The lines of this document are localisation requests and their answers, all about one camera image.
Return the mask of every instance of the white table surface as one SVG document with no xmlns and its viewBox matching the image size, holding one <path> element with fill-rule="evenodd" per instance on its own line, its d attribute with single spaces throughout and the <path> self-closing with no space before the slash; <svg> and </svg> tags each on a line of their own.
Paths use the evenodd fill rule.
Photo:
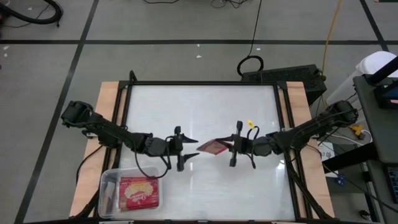
<svg viewBox="0 0 398 224">
<path fill-rule="evenodd" d="M 182 133 L 199 141 L 184 144 L 183 154 L 188 154 L 210 139 L 235 133 L 237 120 L 243 121 L 246 135 L 249 119 L 260 127 L 259 136 L 279 130 L 272 86 L 134 86 L 126 125 L 131 132 L 159 138 L 173 135 L 174 127 L 181 126 Z M 140 166 L 165 170 L 160 158 L 138 157 Z M 177 172 L 172 157 L 172 170 L 162 178 L 163 205 L 115 218 L 294 220 L 282 155 L 255 157 L 255 170 L 248 156 L 238 155 L 236 167 L 229 166 L 230 158 L 228 151 L 217 156 L 201 152 Z M 136 167 L 134 153 L 123 146 L 120 168 L 131 167 Z"/>
</svg>

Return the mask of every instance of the yellow cable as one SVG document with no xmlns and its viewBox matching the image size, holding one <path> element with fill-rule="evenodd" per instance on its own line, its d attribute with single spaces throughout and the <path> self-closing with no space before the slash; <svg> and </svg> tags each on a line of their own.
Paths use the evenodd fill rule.
<svg viewBox="0 0 398 224">
<path fill-rule="evenodd" d="M 343 2 L 343 0 L 339 0 L 338 1 L 338 5 L 337 5 L 336 12 L 335 12 L 335 16 L 333 17 L 333 20 L 331 22 L 328 38 L 326 39 L 325 51 L 323 52 L 323 62 L 322 62 L 322 75 L 323 76 L 325 76 L 325 62 L 326 62 L 326 53 L 328 52 L 329 40 L 330 40 L 331 34 L 333 33 L 333 28 L 335 26 L 336 18 L 337 18 L 338 12 L 340 11 L 340 7 L 341 7 L 341 3 L 342 2 Z M 323 106 L 326 108 L 327 104 L 325 103 L 325 101 L 323 99 L 323 95 L 321 95 L 321 100 L 322 100 Z"/>
</svg>

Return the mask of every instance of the gray floor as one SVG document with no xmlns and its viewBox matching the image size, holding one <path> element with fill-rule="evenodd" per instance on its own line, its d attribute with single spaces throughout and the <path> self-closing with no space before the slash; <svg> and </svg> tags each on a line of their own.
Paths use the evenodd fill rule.
<svg viewBox="0 0 398 224">
<path fill-rule="evenodd" d="M 248 54 L 250 45 L 203 43 L 204 40 L 250 40 L 259 5 L 258 0 L 250 0 L 239 9 L 229 4 L 214 9 L 210 0 L 154 5 L 137 0 L 99 0 L 85 36 L 82 34 L 87 18 L 98 0 L 58 2 L 65 11 L 59 28 L 53 24 L 0 28 L 0 217 L 3 223 L 14 223 L 16 219 L 68 74 L 73 79 L 65 103 L 81 100 L 92 105 L 96 104 L 101 82 L 125 80 L 132 69 L 139 80 L 237 81 L 240 77 L 236 66 Z M 366 3 L 387 40 L 385 43 L 393 44 L 390 40 L 398 40 L 398 3 L 371 0 Z M 256 44 L 253 54 L 264 59 L 264 69 L 311 63 L 321 67 L 322 43 L 300 40 L 325 40 L 336 6 L 335 0 L 263 0 L 256 40 L 297 41 Z M 35 17 L 46 3 L 11 0 L 10 7 Z M 43 17 L 52 13 L 50 8 Z M 12 26 L 23 23 L 15 18 L 6 22 Z M 198 41 L 191 44 L 177 44 L 178 41 L 173 44 L 93 44 L 85 41 L 85 37 L 90 41 Z M 44 41 L 39 44 L 30 40 Z M 340 42 L 343 45 L 337 45 L 339 42 L 330 45 L 325 69 L 328 77 L 326 98 L 355 70 L 354 66 L 362 58 L 382 50 L 359 0 L 343 1 L 332 40 L 373 42 L 343 41 Z M 78 44 L 83 46 L 81 53 Z M 388 48 L 398 54 L 397 45 L 388 45 Z M 78 60 L 73 65 L 74 57 Z M 248 62 L 243 69 L 257 68 L 255 62 Z M 19 217 L 25 222 L 68 217 L 75 171 L 85 144 L 86 139 L 79 131 L 66 129 L 58 122 L 30 205 L 26 214 Z M 343 220 L 359 221 L 355 211 L 364 209 L 362 199 L 352 199 L 355 203 L 341 207 L 343 200 L 358 198 L 355 195 L 341 197 L 332 195 L 336 215 Z"/>
</svg>

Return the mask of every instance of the black floor line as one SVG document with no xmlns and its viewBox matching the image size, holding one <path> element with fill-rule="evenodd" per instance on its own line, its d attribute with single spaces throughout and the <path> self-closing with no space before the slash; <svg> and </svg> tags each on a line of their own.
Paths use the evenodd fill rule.
<svg viewBox="0 0 398 224">
<path fill-rule="evenodd" d="M 65 79 L 65 83 L 63 84 L 62 91 L 61 91 L 60 97 L 58 99 L 57 106 L 55 107 L 55 111 L 52 116 L 49 129 L 47 130 L 47 134 L 45 135 L 44 142 L 43 142 L 42 148 L 39 153 L 39 157 L 37 158 L 36 165 L 34 167 L 32 176 L 30 177 L 30 181 L 26 188 L 21 205 L 19 206 L 18 213 L 17 213 L 16 219 L 14 222 L 15 224 L 23 223 L 25 220 L 25 216 L 26 216 L 29 204 L 30 204 L 30 200 L 32 199 L 37 182 L 39 181 L 40 173 L 42 171 L 45 158 L 49 151 L 51 140 L 54 135 L 55 128 L 57 127 L 58 119 L 61 115 L 61 110 L 62 110 L 63 104 L 67 97 L 67 93 L 68 93 L 70 84 L 72 82 L 73 75 L 75 74 L 75 70 L 76 70 L 80 55 L 81 55 L 81 51 L 83 50 L 84 40 L 87 38 L 88 30 L 90 29 L 91 22 L 93 21 L 94 14 L 95 14 L 96 8 L 98 6 L 98 1 L 99 0 L 93 1 L 93 5 L 92 5 L 90 13 L 88 15 L 85 28 L 83 29 L 83 33 L 80 38 L 80 44 L 78 45 L 75 55 L 73 56 L 73 60 L 70 65 L 68 75 Z"/>
<path fill-rule="evenodd" d="M 167 45 L 167 44 L 251 44 L 251 40 L 86 40 L 85 44 Z M 262 45 L 325 45 L 325 40 L 255 40 Z M 330 45 L 377 45 L 378 40 L 331 40 Z"/>
<path fill-rule="evenodd" d="M 80 44 L 80 40 L 0 40 L 0 44 Z"/>
<path fill-rule="evenodd" d="M 380 30 L 379 30 L 379 28 L 378 28 L 378 26 L 377 26 L 377 24 L 376 24 L 376 21 L 375 21 L 374 18 L 373 18 L 373 15 L 372 15 L 372 13 L 371 13 L 371 10 L 369 9 L 368 4 L 366 4 L 366 1 L 365 1 L 365 0 L 359 0 L 359 1 L 360 1 L 361 5 L 362 5 L 362 8 L 363 8 L 365 14 L 366 14 L 366 17 L 367 17 L 368 20 L 369 20 L 369 23 L 371 24 L 371 27 L 372 27 L 372 29 L 373 29 L 373 32 L 374 32 L 374 34 L 376 35 L 377 40 L 378 40 L 379 43 L 380 43 L 381 49 L 383 49 L 384 51 L 389 51 L 389 50 L 388 50 L 388 47 L 387 47 L 387 44 L 386 44 L 386 42 L 384 41 L 384 38 L 383 38 L 383 36 L 381 35 L 381 32 L 380 32 Z"/>
<path fill-rule="evenodd" d="M 80 44 L 80 40 L 0 40 L 0 44 Z M 251 44 L 251 40 L 84 40 L 97 45 L 169 45 L 169 44 Z M 398 40 L 385 44 L 398 45 Z M 262 45 L 325 45 L 325 40 L 255 40 Z M 330 45 L 378 45 L 378 40 L 331 40 Z"/>
</svg>

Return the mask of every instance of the red package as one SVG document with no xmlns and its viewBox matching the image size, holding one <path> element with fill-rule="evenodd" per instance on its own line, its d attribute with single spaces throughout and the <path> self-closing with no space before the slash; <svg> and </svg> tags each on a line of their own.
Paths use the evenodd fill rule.
<svg viewBox="0 0 398 224">
<path fill-rule="evenodd" d="M 121 211 L 159 206 L 159 182 L 146 177 L 122 177 L 119 186 Z"/>
</svg>

